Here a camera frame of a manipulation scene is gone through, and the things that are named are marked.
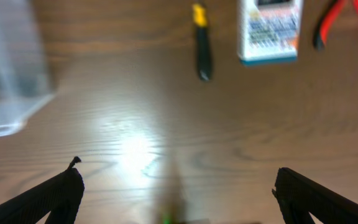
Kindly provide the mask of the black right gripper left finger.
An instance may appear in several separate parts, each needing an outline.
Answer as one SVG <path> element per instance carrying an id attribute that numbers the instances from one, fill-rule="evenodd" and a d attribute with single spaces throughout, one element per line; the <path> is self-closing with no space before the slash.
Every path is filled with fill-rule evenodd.
<path id="1" fill-rule="evenodd" d="M 83 198 L 85 185 L 75 164 L 76 156 L 60 174 L 0 204 L 0 224 L 46 223 L 73 224 Z"/>

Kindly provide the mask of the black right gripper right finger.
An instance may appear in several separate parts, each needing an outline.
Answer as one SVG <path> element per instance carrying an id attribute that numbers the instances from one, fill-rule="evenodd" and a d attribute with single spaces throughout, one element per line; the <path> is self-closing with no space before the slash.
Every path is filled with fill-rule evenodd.
<path id="1" fill-rule="evenodd" d="M 272 190 L 286 224 L 358 224 L 358 204 L 311 179 L 282 167 Z"/>

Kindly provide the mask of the clear plastic container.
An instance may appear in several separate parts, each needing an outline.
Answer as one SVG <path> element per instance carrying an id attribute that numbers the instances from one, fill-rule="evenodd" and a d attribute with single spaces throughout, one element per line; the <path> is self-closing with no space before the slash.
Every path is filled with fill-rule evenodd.
<path id="1" fill-rule="evenodd" d="M 31 1 L 0 1 L 0 137 L 19 132 L 55 96 Z"/>

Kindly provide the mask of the blue white screwdriver box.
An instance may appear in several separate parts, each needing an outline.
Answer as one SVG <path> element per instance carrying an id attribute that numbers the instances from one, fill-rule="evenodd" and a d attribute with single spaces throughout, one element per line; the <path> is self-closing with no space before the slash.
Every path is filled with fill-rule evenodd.
<path id="1" fill-rule="evenodd" d="M 237 53 L 244 65 L 298 58 L 303 0 L 238 0 Z"/>

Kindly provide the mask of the screwdriver yellow collar black handle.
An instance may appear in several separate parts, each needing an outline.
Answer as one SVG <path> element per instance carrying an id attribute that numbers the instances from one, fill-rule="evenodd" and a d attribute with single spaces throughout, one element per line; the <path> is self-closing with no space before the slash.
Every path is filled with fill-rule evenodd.
<path id="1" fill-rule="evenodd" d="M 209 43 L 207 10 L 203 1 L 195 1 L 192 10 L 195 25 L 196 71 L 200 80 L 208 82 L 212 79 L 213 59 Z"/>

